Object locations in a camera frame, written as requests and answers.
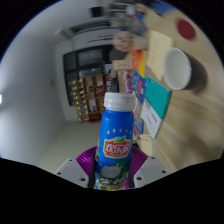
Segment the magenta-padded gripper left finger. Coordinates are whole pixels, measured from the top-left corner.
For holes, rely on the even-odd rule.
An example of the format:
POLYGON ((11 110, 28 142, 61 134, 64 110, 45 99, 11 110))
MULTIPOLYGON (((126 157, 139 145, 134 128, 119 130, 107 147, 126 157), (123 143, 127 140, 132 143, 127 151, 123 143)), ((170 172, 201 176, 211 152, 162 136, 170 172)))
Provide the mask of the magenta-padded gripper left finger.
POLYGON ((93 188, 95 186, 94 155, 95 147, 87 149, 75 159, 68 158, 54 174, 80 187, 93 188))

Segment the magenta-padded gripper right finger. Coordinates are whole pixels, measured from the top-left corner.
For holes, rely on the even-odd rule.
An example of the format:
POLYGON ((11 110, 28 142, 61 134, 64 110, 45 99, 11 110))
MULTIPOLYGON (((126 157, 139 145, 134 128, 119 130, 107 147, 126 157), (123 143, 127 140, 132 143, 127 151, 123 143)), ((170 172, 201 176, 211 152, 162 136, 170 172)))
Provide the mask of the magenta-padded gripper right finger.
POLYGON ((140 188, 169 175, 169 171, 155 156, 147 156, 136 147, 132 147, 128 187, 140 188))

